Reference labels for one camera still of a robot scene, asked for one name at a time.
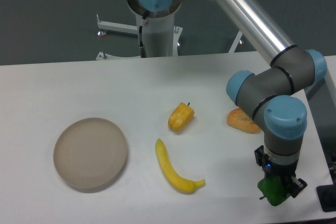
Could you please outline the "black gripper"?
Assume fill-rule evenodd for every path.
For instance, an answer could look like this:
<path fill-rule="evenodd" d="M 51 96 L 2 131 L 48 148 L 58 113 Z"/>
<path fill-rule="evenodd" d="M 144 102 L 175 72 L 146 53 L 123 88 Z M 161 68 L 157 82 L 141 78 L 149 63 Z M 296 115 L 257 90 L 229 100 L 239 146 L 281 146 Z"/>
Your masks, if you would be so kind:
<path fill-rule="evenodd" d="M 307 187 L 303 179 L 296 177 L 298 160 L 286 165 L 277 164 L 268 154 L 265 154 L 263 145 L 254 150 L 254 155 L 256 164 L 262 168 L 265 177 L 278 176 L 285 181 L 285 191 L 288 196 L 296 198 Z"/>

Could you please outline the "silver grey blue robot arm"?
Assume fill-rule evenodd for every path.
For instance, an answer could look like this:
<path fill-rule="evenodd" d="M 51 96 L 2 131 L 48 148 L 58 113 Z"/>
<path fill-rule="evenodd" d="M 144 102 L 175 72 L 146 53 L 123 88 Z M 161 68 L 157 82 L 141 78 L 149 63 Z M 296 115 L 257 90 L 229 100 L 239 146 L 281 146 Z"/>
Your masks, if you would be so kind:
<path fill-rule="evenodd" d="M 141 17 L 136 32 L 141 57 L 171 56 L 172 26 L 147 29 L 145 21 L 173 14 L 185 0 L 132 1 Z M 268 200 L 296 197 L 307 185 L 296 177 L 307 110 L 293 94 L 325 76 L 326 60 L 318 51 L 295 45 L 255 0 L 213 1 L 270 65 L 257 75 L 239 71 L 226 86 L 230 99 L 264 132 L 264 144 L 255 150 L 256 163 L 265 174 L 258 188 Z"/>

